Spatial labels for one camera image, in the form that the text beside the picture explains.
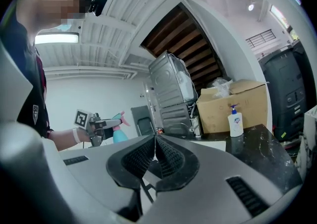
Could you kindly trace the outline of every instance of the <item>black countertop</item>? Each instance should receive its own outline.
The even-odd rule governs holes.
[[[264,125],[244,129],[240,137],[230,137],[230,132],[204,134],[201,139],[168,136],[196,141],[226,141],[226,152],[272,181],[282,193],[302,184],[302,179],[287,152]]]

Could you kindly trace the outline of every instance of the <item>fluorescent ceiling light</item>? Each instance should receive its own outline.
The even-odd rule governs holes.
[[[248,10],[249,10],[249,11],[252,11],[253,8],[254,8],[254,4],[251,4],[251,5],[249,5]]]
[[[78,33],[45,33],[35,37],[35,44],[78,43]]]

